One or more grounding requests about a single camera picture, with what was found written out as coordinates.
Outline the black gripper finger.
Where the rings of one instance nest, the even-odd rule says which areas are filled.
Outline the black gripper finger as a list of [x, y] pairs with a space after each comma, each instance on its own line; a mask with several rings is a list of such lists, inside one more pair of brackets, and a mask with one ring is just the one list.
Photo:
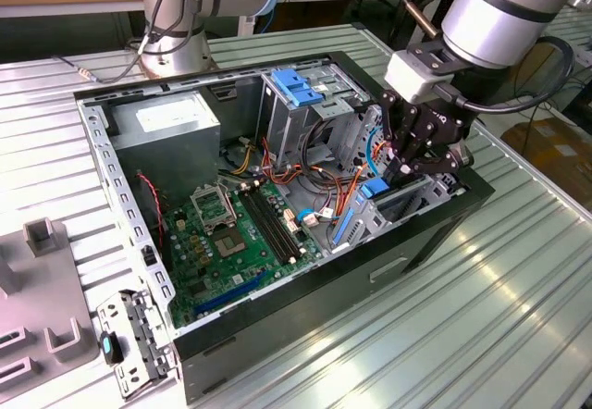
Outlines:
[[393, 157], [383, 173], [384, 178], [395, 178], [400, 171], [401, 148], [404, 144], [404, 135], [399, 132], [404, 120], [404, 101], [392, 90], [385, 90], [380, 97], [382, 112], [383, 137], [390, 144]]
[[446, 147], [441, 155], [425, 156], [406, 151], [401, 158], [398, 180], [407, 181], [424, 175], [457, 173], [462, 167], [473, 164], [473, 155], [466, 147]]

